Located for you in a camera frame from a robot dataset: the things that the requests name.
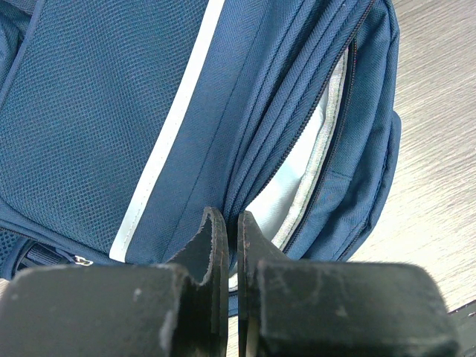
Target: zipper pull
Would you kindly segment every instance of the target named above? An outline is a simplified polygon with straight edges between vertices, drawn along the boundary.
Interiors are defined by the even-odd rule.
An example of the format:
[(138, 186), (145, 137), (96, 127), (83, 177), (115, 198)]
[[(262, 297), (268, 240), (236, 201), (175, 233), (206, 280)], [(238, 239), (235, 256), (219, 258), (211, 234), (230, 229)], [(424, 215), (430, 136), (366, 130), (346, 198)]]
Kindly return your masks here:
[(79, 266), (92, 266), (94, 263), (91, 260), (87, 260), (86, 258), (80, 257), (79, 255), (75, 255), (74, 264)]

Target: blue nylon fabric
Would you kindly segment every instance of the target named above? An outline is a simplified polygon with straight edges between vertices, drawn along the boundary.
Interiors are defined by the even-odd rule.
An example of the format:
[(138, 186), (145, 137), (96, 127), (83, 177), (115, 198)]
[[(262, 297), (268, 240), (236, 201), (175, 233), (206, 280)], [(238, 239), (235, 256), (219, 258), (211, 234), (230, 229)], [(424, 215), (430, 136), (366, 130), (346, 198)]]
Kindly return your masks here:
[(135, 231), (127, 262), (169, 260), (195, 235), (204, 207), (222, 209), (228, 180), (222, 168), (239, 132), (243, 93), (254, 82), (261, 54), (256, 41), (264, 40), (257, 31), (267, 8), (266, 1), (225, 2), (184, 122)]
[(375, 225), (399, 148), (399, 119), (393, 113), (398, 38), (393, 8), (378, 1), (357, 33), (356, 76), (344, 130), (323, 189), (288, 252), (291, 258), (338, 259), (354, 238), (358, 247), (362, 231), (368, 235)]
[[(234, 161), (243, 145), (241, 133), (253, 126), (249, 113), (253, 109), (257, 117), (252, 121), (259, 121), (272, 86), (284, 77), (296, 38), (302, 36), (303, 27), (314, 25), (310, 14), (318, 17), (317, 10), (326, 3), (225, 3), (184, 123), (129, 246), (128, 262), (167, 261), (195, 234), (205, 205), (223, 209)], [(225, 68), (225, 73), (217, 68)], [(259, 92), (257, 78), (265, 97), (259, 104), (254, 102)], [(207, 118), (208, 126), (202, 118)], [(163, 192), (173, 192), (177, 199), (170, 204)], [(158, 216), (165, 206), (167, 215)]]
[(36, 0), (3, 0), (1, 2), (9, 3), (30, 16), (33, 15), (36, 5)]
[(263, 187), (296, 136), (338, 52), (367, 6), (366, 1), (336, 1), (320, 17), (261, 121), (238, 175), (232, 178), (225, 218), (234, 220)]
[(40, 1), (1, 92), (4, 203), (107, 254), (206, 4)]
[[(183, 19), (187, 26), (193, 24), (195, 32), (179, 26), (183, 24), (165, 25), (180, 27), (184, 33), (181, 47), (172, 51), (182, 61), (174, 63), (167, 62), (169, 57), (154, 57), (170, 38), (158, 41), (157, 31), (143, 39), (140, 30), (127, 31), (130, 18), (115, 13), (140, 7), (141, 1), (133, 5), (125, 0), (114, 4), (71, 0), (67, 8), (55, 7), (58, 1), (38, 4), (26, 37), (29, 17), (0, 3), (1, 24), (7, 26), (0, 34), (4, 39), (0, 50), (5, 48), (10, 61), (16, 54), (10, 45), (25, 37), (14, 64), (0, 63), (0, 79), (12, 67), (1, 92), (0, 122), (5, 130), (0, 132), (0, 227), (96, 263), (115, 264), (107, 257), (110, 244), (175, 95), (206, 1), (177, 7), (181, 15), (187, 13)], [(106, 9), (103, 15), (94, 11), (99, 3)], [(195, 234), (207, 205), (223, 210), (233, 222), (295, 136), (366, 4), (226, 1), (184, 123), (127, 262), (167, 261)], [(103, 32), (108, 41), (113, 39), (107, 51), (91, 52), (89, 42), (83, 41), (84, 24), (54, 24), (55, 16), (73, 17), (79, 9), (96, 22), (107, 18), (108, 24), (98, 24), (102, 29), (114, 28), (107, 35)], [(151, 11), (136, 14), (140, 15), (134, 18), (140, 25), (136, 28), (160, 22), (160, 16), (153, 16), (157, 8), (147, 9)], [(163, 9), (167, 20), (170, 11)], [(49, 42), (52, 29), (63, 25), (64, 38)], [(356, 76), (342, 136), (310, 216), (289, 250), (292, 258), (346, 259), (379, 218), (399, 146), (400, 121), (393, 112), (398, 35), (390, 2), (378, 0), (356, 35)], [(88, 36), (102, 39), (97, 33)], [(46, 53), (47, 45), (61, 48), (79, 37), (73, 54)], [(148, 51), (154, 56), (145, 56)], [(80, 58), (86, 53), (92, 62)], [(63, 55), (62, 67), (58, 54)], [(108, 63), (101, 62), (104, 56), (109, 56)], [(40, 60), (52, 62), (40, 71), (34, 65)], [(164, 61), (173, 70), (164, 69)], [(77, 76), (66, 76), (76, 73), (73, 64), (78, 63)], [(158, 74), (170, 76), (161, 83), (166, 89), (154, 86), (160, 82)], [(26, 97), (39, 87), (44, 88), (39, 100)], [(85, 94), (90, 91), (96, 95)], [(107, 103), (111, 98), (114, 103)], [(237, 311), (235, 297), (230, 311)]]
[(18, 257), (21, 254), (23, 248), (30, 240), (21, 237), (19, 235), (15, 235), (11, 244), (11, 248), (9, 248), (9, 253), (4, 257), (3, 263), (0, 266), (0, 278), (6, 280), (12, 280), (15, 274), (16, 262), (18, 261)]
[(0, 88), (7, 79), (29, 22), (30, 17), (25, 13), (0, 1)]

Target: zipper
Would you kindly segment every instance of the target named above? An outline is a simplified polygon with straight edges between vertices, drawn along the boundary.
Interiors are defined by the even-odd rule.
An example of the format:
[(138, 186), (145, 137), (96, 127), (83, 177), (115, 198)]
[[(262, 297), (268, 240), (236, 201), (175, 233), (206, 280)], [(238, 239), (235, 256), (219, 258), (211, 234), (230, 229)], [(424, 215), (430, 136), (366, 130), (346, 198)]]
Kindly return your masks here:
[(373, 3), (374, 3), (374, 1), (372, 1), (370, 3), (369, 7), (365, 10), (364, 15), (359, 20), (357, 26), (354, 28), (353, 32), (351, 33), (351, 36), (349, 36), (349, 39), (346, 41), (346, 45), (343, 47), (343, 50), (341, 51), (343, 53), (345, 51), (345, 48), (350, 47), (349, 59), (348, 59), (348, 63), (350, 63), (350, 66), (349, 66), (350, 67), (350, 73), (348, 73), (346, 75), (346, 78), (348, 78), (348, 81), (345, 84), (346, 88), (344, 88), (344, 96), (343, 96), (343, 99), (345, 100), (344, 110), (342, 111), (342, 113), (339, 113), (339, 115), (338, 115), (337, 124), (336, 124), (336, 128), (335, 128), (335, 134), (334, 134), (334, 137), (332, 138), (331, 144), (329, 146), (329, 155), (327, 156), (327, 158), (324, 161), (323, 168), (321, 170), (321, 174), (320, 174), (320, 177), (318, 179), (317, 187), (316, 187), (314, 193), (312, 194), (311, 199), (309, 200), (309, 204), (307, 205), (306, 212), (304, 213), (301, 221), (299, 222), (299, 225), (296, 228), (296, 231), (293, 233), (293, 235), (290, 238), (288, 244), (283, 249), (283, 253), (285, 253), (285, 254), (287, 254), (289, 252), (289, 250), (292, 248), (292, 246), (295, 243), (296, 237), (302, 231), (303, 222), (307, 221), (307, 219), (309, 217), (309, 214), (310, 214), (310, 211), (311, 211), (309, 208), (313, 207), (315, 205), (315, 202), (317, 201), (318, 197), (320, 196), (320, 192), (321, 192), (322, 187), (324, 185), (323, 177), (325, 177), (327, 175), (327, 173), (329, 172), (330, 163), (332, 162), (332, 159), (335, 156), (335, 151), (336, 151), (336, 148), (337, 148), (337, 144), (341, 139), (342, 131), (343, 131), (343, 128), (344, 128), (344, 123), (345, 123), (345, 118), (346, 118), (347, 112), (349, 110), (350, 95), (352, 94), (353, 85), (354, 85), (354, 82), (355, 82), (355, 75), (356, 75), (356, 60), (357, 60), (356, 52), (357, 52), (357, 47), (356, 47), (355, 42), (353, 42), (353, 38), (356, 34), (356, 31), (360, 28), (361, 23), (365, 20), (365, 17), (367, 16), (368, 12), (370, 11), (370, 8), (372, 7)]
[(37, 239), (34, 239), (30, 236), (27, 236), (26, 234), (22, 234), (22, 233), (19, 233), (17, 231), (12, 231), (11, 229), (7, 229), (7, 228), (4, 228), (4, 227), (0, 227), (0, 231), (3, 231), (3, 232), (8, 232), (8, 233), (12, 233), (12, 234), (15, 234), (16, 236), (19, 236), (19, 237), (22, 237), (22, 238), (26, 238), (28, 240), (30, 240), (31, 242), (35, 242), (36, 244), (39, 244), (39, 245), (44, 245), (45, 247), (49, 247), (51, 249), (54, 249), (55, 251), (57, 250), (60, 250), (62, 253), (60, 255), (64, 255), (64, 254), (67, 254), (69, 256), (69, 260), (76, 264), (76, 265), (79, 265), (79, 266), (91, 266), (94, 262), (92, 262), (91, 260), (87, 260), (86, 258), (84, 257), (80, 257), (79, 255), (74, 255), (74, 254), (71, 254), (71, 253), (68, 253), (68, 252), (65, 252), (63, 251), (62, 249), (59, 249), (59, 248), (55, 248), (49, 244), (45, 244), (43, 242), (40, 242), (39, 240)]
[(354, 248), (354, 245), (356, 245), (357, 242), (358, 242), (358, 238), (360, 237), (360, 233), (362, 233), (362, 231), (364, 230), (364, 227), (366, 227), (366, 226), (367, 226), (367, 222), (365, 222), (365, 224), (362, 225), (362, 227), (358, 230), (356, 236), (350, 241), (347, 248), (345, 248), (344, 251), (342, 252), (342, 254), (339, 255), (339, 258), (337, 258), (338, 262), (344, 260), (345, 256), (347, 254), (349, 254), (349, 252), (352, 248)]
[(296, 133), (296, 136), (293, 137), (290, 145), (287, 147), (285, 152), (283, 153), (283, 156), (281, 156), (280, 160), (277, 162), (276, 167), (273, 169), (271, 175), (268, 177), (264, 185), (261, 187), (261, 189), (258, 191), (257, 196), (265, 189), (265, 187), (271, 182), (273, 179), (274, 175), (276, 175), (277, 171), (280, 169), (281, 165), (283, 165), (284, 161), (288, 157), (289, 153), (292, 151), (294, 148), (296, 142), (298, 141), (299, 137), (303, 133), (304, 129), (306, 128), (306, 125), (308, 124), (309, 120), (311, 119), (311, 116), (314, 114), (315, 109), (318, 107), (319, 100), (321, 100), (322, 94), (324, 93), (324, 90), (327, 87), (327, 84), (330, 81), (330, 77), (332, 76), (332, 73), (337, 66), (337, 63), (341, 56), (344, 54), (345, 50), (347, 47), (349, 47), (350, 43), (352, 42), (354, 36), (356, 35), (358, 29), (361, 27), (362, 23), (364, 22), (365, 18), (367, 18), (368, 13), (370, 12), (370, 9), (374, 5), (376, 0), (371, 0), (367, 8), (365, 9), (364, 13), (362, 14), (362, 17), (359, 19), (357, 22), (357, 25), (354, 27), (352, 32), (350, 33), (349, 37), (347, 38), (347, 41), (345, 42), (344, 46), (342, 46), (341, 50), (339, 51), (338, 55), (334, 59), (334, 63), (331, 66), (330, 71), (327, 73), (326, 79), (324, 80), (323, 85), (321, 86), (321, 90), (319, 91), (317, 97), (314, 99), (314, 102), (312, 103), (311, 109), (308, 111), (306, 117), (304, 118), (304, 122), (300, 125), (299, 130)]

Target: zipper track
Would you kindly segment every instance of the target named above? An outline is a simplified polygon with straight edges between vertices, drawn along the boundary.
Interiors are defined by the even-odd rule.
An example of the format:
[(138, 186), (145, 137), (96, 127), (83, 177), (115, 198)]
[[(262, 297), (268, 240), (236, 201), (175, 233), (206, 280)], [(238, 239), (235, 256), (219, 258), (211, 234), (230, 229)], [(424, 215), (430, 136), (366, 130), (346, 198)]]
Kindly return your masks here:
[(339, 255), (339, 258), (337, 258), (337, 261), (338, 261), (338, 262), (344, 260), (345, 256), (346, 256), (347, 254), (349, 254), (350, 250), (351, 250), (352, 248), (354, 248), (354, 246), (357, 244), (358, 238), (360, 237), (360, 233), (362, 233), (362, 231), (364, 230), (364, 227), (367, 226), (366, 223), (364, 223), (364, 224), (362, 225), (362, 227), (358, 230), (356, 236), (350, 241), (350, 243), (349, 243), (349, 245), (347, 246), (347, 248), (345, 248), (344, 251), (342, 252), (342, 254)]
[(325, 177), (327, 175), (327, 173), (329, 172), (329, 166), (330, 166), (329, 163), (332, 162), (332, 159), (335, 156), (337, 143), (340, 141), (340, 138), (342, 136), (342, 130), (343, 130), (343, 127), (344, 127), (345, 118), (347, 116), (347, 112), (348, 112), (348, 109), (349, 109), (350, 95), (352, 94), (353, 85), (354, 85), (354, 81), (355, 81), (355, 75), (356, 75), (356, 60), (357, 60), (356, 51), (357, 51), (357, 47), (356, 47), (356, 44), (354, 42), (352, 42), (352, 40), (353, 40), (353, 37), (355, 36), (356, 31), (358, 30), (358, 28), (360, 28), (361, 23), (365, 20), (365, 17), (367, 16), (368, 12), (370, 11), (370, 8), (372, 7), (373, 3), (374, 3), (374, 1), (372, 1), (370, 3), (369, 7), (366, 9), (364, 15), (359, 20), (356, 28), (354, 29), (351, 36), (347, 40), (346, 45), (344, 46), (344, 50), (349, 45), (351, 47), (350, 51), (349, 51), (349, 59), (348, 59), (349, 63), (351, 63), (350, 75), (348, 77), (349, 80), (347, 82), (347, 88), (344, 90), (344, 93), (345, 93), (345, 95), (344, 95), (344, 98), (345, 98), (344, 110), (342, 111), (342, 114), (339, 114), (339, 119), (340, 120), (338, 119), (335, 135), (334, 135), (334, 138), (332, 139), (331, 147), (329, 148), (329, 155), (325, 159), (325, 162), (324, 162), (324, 165), (323, 165), (324, 167), (323, 167), (323, 169), (321, 171), (321, 174), (320, 174), (320, 177), (318, 179), (318, 185), (317, 185), (314, 193), (312, 194), (312, 198), (310, 199), (309, 204), (307, 205), (306, 212), (304, 213), (298, 227), (296, 228), (296, 231), (293, 233), (293, 235), (292, 235), (291, 239), (289, 240), (288, 244), (283, 249), (283, 253), (285, 253), (285, 254), (287, 254), (289, 252), (289, 250), (292, 248), (292, 246), (295, 243), (296, 237), (302, 231), (303, 222), (305, 222), (308, 219), (309, 214), (310, 214), (310, 209), (309, 208), (314, 206), (315, 202), (317, 201), (317, 199), (319, 197), (319, 193), (322, 190), (322, 187), (324, 185), (323, 177)]
[(34, 239), (30, 236), (27, 236), (26, 234), (22, 234), (22, 233), (19, 233), (19, 232), (16, 232), (16, 231), (12, 231), (11, 229), (0, 227), (0, 231), (12, 233), (12, 234), (15, 234), (16, 236), (20, 236), (20, 237), (27, 238), (27, 239), (33, 240), (35, 242), (38, 242), (36, 239)]
[(373, 4), (375, 4), (376, 0), (371, 0), (367, 8), (365, 9), (364, 13), (362, 14), (361, 18), (358, 20), (357, 25), (354, 27), (352, 32), (350, 33), (349, 37), (347, 38), (347, 41), (345, 42), (344, 46), (342, 46), (341, 50), (338, 52), (337, 57), (334, 59), (334, 63), (331, 65), (330, 71), (327, 73), (326, 79), (324, 80), (323, 85), (321, 86), (321, 89), (317, 95), (317, 97), (314, 99), (314, 102), (312, 103), (311, 109), (308, 111), (306, 117), (304, 118), (304, 122), (300, 125), (299, 130), (297, 131), (296, 135), (293, 137), (290, 145), (287, 147), (285, 152), (283, 153), (283, 156), (281, 156), (281, 159), (277, 162), (276, 167), (274, 168), (273, 172), (271, 175), (268, 177), (266, 180), (265, 184), (261, 187), (261, 189), (258, 191), (257, 196), (265, 189), (265, 187), (271, 182), (273, 179), (274, 175), (276, 175), (277, 171), (280, 169), (280, 167), (283, 165), (284, 161), (288, 157), (289, 153), (292, 151), (292, 149), (295, 147), (296, 142), (298, 141), (299, 137), (303, 133), (304, 129), (306, 128), (309, 120), (311, 119), (311, 116), (314, 114), (315, 109), (318, 107), (319, 100), (321, 100), (322, 94), (324, 93), (324, 90), (327, 87), (327, 84), (330, 81), (330, 77), (332, 76), (332, 73), (335, 69), (335, 67), (338, 64), (338, 61), (340, 60), (342, 54), (344, 54), (345, 50), (347, 47), (349, 47), (349, 44), (352, 42), (354, 36), (357, 33), (357, 30), (361, 27), (362, 22), (364, 22), (365, 18), (367, 17), (368, 13), (370, 12), (370, 9), (372, 8)]

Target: backpack compartment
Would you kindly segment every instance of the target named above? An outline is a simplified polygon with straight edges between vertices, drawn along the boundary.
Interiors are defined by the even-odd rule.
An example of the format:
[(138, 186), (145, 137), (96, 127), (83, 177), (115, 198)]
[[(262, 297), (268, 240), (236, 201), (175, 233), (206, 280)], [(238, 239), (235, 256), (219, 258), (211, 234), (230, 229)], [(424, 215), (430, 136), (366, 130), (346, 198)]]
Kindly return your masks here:
[[(225, 3), (187, 116), (129, 245), (127, 262), (167, 261), (195, 234), (204, 206), (224, 211), (247, 138), (254, 137), (315, 16), (325, 8), (315, 0)], [(171, 205), (163, 192), (178, 190), (180, 197)], [(167, 215), (158, 215), (165, 206)]]
[(265, 107), (245, 154), (235, 162), (225, 200), (228, 223), (236, 221), (289, 154), (371, 4), (331, 1), (316, 19), (309, 38)]
[(398, 38), (393, 8), (377, 1), (349, 49), (346, 88), (319, 177), (312, 190), (298, 191), (270, 237), (291, 258), (345, 260), (379, 218), (401, 131), (393, 111)]

